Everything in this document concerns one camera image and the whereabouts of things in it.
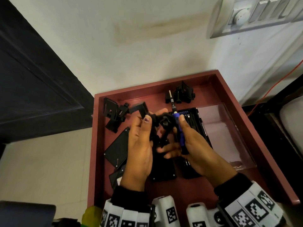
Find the black metal frame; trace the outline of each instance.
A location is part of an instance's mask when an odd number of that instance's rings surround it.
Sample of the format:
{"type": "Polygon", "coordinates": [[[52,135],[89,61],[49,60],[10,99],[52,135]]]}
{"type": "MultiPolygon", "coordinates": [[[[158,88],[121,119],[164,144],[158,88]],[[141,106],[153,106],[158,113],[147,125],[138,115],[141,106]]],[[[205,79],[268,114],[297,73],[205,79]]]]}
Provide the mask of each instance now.
{"type": "MultiPolygon", "coordinates": [[[[303,74],[267,103],[258,105],[249,116],[256,131],[300,200],[303,200],[303,187],[298,175],[303,172],[303,155],[284,128],[279,112],[285,104],[302,95],[303,74]]],[[[249,108],[249,106],[243,107],[244,111],[249,108]]]]}

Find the red tray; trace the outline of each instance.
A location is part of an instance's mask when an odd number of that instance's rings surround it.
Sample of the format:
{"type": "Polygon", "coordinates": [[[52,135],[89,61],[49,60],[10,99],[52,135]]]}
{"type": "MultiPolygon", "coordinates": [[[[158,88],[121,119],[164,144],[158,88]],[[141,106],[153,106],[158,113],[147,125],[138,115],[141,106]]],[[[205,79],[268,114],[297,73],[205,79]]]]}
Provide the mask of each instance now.
{"type": "MultiPolygon", "coordinates": [[[[224,103],[257,164],[256,168],[244,169],[240,172],[259,183],[276,201],[288,204],[300,203],[223,77],[218,70],[213,70],[95,95],[88,207],[95,205],[103,208],[105,200],[111,197],[113,190],[108,176],[114,172],[114,167],[105,160],[103,152],[122,130],[131,124],[130,115],[128,115],[116,134],[105,129],[108,118],[105,118],[102,113],[103,99],[108,97],[119,104],[127,102],[130,105],[145,101],[152,112],[164,107],[170,109],[170,105],[165,104],[165,91],[175,89],[182,80],[194,88],[196,98],[190,104],[178,104],[178,109],[224,103]]],[[[218,199],[213,192],[213,187],[204,177],[190,180],[177,178],[159,183],[152,183],[148,180],[146,192],[150,201],[162,195],[172,195],[181,222],[187,221],[188,204],[204,202],[207,208],[214,208],[218,199]]]]}

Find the wall stain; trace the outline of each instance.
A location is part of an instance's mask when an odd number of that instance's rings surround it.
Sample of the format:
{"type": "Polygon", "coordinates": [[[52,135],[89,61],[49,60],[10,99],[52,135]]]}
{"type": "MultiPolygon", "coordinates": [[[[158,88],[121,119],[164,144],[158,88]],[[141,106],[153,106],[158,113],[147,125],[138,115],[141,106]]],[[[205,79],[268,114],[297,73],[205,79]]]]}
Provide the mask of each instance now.
{"type": "Polygon", "coordinates": [[[134,23],[123,21],[114,23],[114,38],[117,45],[162,38],[207,25],[209,13],[203,12],[155,23],[138,23],[139,20],[130,21],[134,23]]]}

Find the left hand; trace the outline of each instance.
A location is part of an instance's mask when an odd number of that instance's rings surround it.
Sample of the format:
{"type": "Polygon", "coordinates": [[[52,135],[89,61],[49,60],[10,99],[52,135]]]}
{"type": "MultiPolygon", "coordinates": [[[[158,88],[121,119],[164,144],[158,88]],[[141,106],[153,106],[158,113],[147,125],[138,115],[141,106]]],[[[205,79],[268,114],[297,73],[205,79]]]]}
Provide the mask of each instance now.
{"type": "MultiPolygon", "coordinates": [[[[156,115],[167,113],[163,108],[156,115]]],[[[125,172],[120,185],[133,191],[144,191],[145,181],[152,170],[152,141],[149,135],[152,129],[152,119],[136,116],[131,124],[128,134],[128,156],[125,172]]]]}

